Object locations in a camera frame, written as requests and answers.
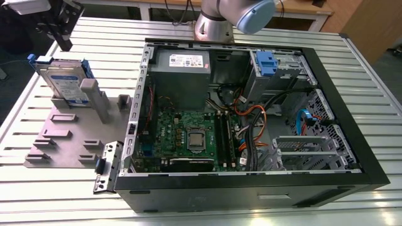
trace floor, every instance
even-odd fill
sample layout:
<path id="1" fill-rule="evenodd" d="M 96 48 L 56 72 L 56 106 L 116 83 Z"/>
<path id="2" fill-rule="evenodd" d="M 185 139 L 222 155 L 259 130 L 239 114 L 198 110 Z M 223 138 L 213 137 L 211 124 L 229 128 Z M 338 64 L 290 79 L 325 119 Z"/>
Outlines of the floor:
<path id="1" fill-rule="evenodd" d="M 170 20 L 167 14 L 160 10 L 154 11 L 152 14 L 156 20 Z M 174 11 L 171 14 L 175 18 L 181 17 L 178 11 Z M 84 16 L 119 19 L 139 19 L 138 15 L 138 9 L 126 7 L 108 7 L 107 12 L 103 13 L 96 5 L 87 5 L 84 13 Z M 36 33 L 35 31 L 31 31 L 30 35 L 35 43 L 34 50 L 30 53 L 44 55 L 52 44 L 52 40 L 47 38 L 46 34 Z M 12 55 L 0 49 L 0 69 L 8 75 L 7 80 L 0 82 L 0 125 L 34 74 L 34 69 L 28 61 L 26 61 L 30 53 Z M 392 51 L 388 51 L 373 67 L 398 101 L 402 102 L 402 56 L 393 56 Z"/>

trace metal bracket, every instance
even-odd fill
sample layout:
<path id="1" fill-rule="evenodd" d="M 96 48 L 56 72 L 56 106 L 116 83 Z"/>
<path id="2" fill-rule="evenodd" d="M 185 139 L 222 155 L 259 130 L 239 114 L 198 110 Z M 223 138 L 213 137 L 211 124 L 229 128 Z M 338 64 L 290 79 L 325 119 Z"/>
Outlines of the metal bracket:
<path id="1" fill-rule="evenodd" d="M 115 194 L 115 182 L 119 175 L 120 156 L 123 152 L 123 143 L 115 141 L 107 143 L 102 159 L 96 162 L 95 171 L 98 173 L 94 194 Z"/>

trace wire bundle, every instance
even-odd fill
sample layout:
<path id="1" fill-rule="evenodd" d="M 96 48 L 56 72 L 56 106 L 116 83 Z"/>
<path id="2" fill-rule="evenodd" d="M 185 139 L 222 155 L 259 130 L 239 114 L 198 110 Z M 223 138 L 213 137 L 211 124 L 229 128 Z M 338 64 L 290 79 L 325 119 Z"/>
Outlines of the wire bundle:
<path id="1" fill-rule="evenodd" d="M 182 13 L 181 20 L 177 20 L 177 19 L 173 17 L 173 15 L 170 14 L 170 7 L 168 7 L 168 2 L 167 2 L 167 0 L 164 0 L 164 5 L 166 5 L 166 11 L 167 11 L 168 17 L 170 17 L 171 20 L 173 20 L 171 24 L 173 24 L 174 26 L 187 25 L 187 23 L 183 23 L 183 19 L 185 19 L 185 16 L 186 16 L 186 14 L 187 14 L 189 5 L 191 6 L 193 15 L 194 15 L 194 20 L 197 20 L 195 10 L 194 10 L 194 6 L 193 6 L 191 0 L 187 0 L 186 9 L 185 9 L 185 12 Z"/>
<path id="2" fill-rule="evenodd" d="M 241 112 L 241 111 L 238 110 L 238 108 L 237 108 L 237 103 L 238 103 L 238 101 L 239 101 L 239 98 L 241 98 L 242 94 L 243 94 L 243 90 L 241 91 L 241 94 L 239 94 L 237 100 L 234 101 L 234 111 L 237 112 L 238 115 L 246 116 L 246 115 L 249 115 L 255 109 L 261 109 L 261 110 L 262 110 L 261 112 L 263 113 L 263 116 L 265 116 L 265 123 L 263 123 L 262 129 L 261 129 L 261 131 L 259 131 L 257 137 L 254 137 L 254 142 L 255 142 L 255 145 L 257 145 L 257 146 L 267 146 L 269 144 L 261 145 L 261 143 L 257 142 L 257 141 L 259 140 L 259 138 L 262 137 L 262 135 L 263 135 L 265 127 L 266 127 L 266 122 L 267 122 L 266 113 L 265 113 L 265 108 L 263 108 L 261 105 L 254 105 L 254 106 L 251 106 L 245 112 Z M 241 145 L 239 151 L 242 151 L 242 150 L 245 150 L 245 149 L 246 149 L 246 143 L 243 143 L 243 144 Z"/>
<path id="3" fill-rule="evenodd" d="M 206 102 L 217 111 L 225 111 L 227 109 L 226 107 L 219 106 L 210 98 L 206 99 Z"/>
<path id="4" fill-rule="evenodd" d="M 278 93 L 275 96 L 270 98 L 270 100 L 266 102 L 263 109 L 258 112 L 258 114 L 253 118 L 253 122 L 250 123 L 249 129 L 246 131 L 245 136 L 245 144 L 246 144 L 246 150 L 247 150 L 247 162 L 246 162 L 246 171 L 257 171 L 258 170 L 258 161 L 257 161 L 257 145 L 254 142 L 253 137 L 253 128 L 257 124 L 258 118 L 261 117 L 261 114 L 265 114 L 265 111 L 274 105 L 274 103 L 286 95 L 295 93 L 295 92 L 310 92 L 313 91 L 313 88 L 302 88 L 302 89 L 290 89 L 285 90 L 281 93 Z"/>
<path id="5" fill-rule="evenodd" d="M 257 147 L 263 147 L 263 146 L 269 146 L 269 144 L 262 143 L 262 142 L 257 142 L 257 143 L 255 143 L 255 146 L 257 146 Z M 243 151 L 245 149 L 246 149 L 246 143 L 243 143 L 243 144 L 241 145 L 241 147 L 239 147 L 239 152 Z"/>

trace cpu socket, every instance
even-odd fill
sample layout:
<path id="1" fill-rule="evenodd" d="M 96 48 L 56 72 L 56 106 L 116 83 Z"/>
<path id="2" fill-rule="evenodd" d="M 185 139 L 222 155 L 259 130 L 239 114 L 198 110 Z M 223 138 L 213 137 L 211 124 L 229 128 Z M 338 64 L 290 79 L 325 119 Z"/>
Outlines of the cpu socket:
<path id="1" fill-rule="evenodd" d="M 206 131 L 199 129 L 187 130 L 187 149 L 193 153 L 201 153 L 206 150 Z"/>

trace slotted metal table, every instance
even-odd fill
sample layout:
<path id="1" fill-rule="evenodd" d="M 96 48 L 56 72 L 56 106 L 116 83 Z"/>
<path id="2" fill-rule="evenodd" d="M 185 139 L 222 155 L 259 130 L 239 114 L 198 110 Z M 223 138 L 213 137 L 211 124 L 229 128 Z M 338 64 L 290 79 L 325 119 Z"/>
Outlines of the slotted metal table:
<path id="1" fill-rule="evenodd" d="M 107 96 L 134 95 L 146 37 L 190 40 L 191 27 L 83 17 L 71 51 L 62 52 L 54 44 L 47 55 L 88 59 Z M 0 223 L 402 225 L 402 108 L 350 40 L 338 34 L 285 30 L 254 35 L 235 30 L 234 37 L 237 42 L 317 50 L 392 184 L 319 208 L 136 214 L 119 195 L 92 195 L 92 169 L 24 168 L 24 156 L 52 107 L 52 91 L 35 74 L 0 128 Z"/>

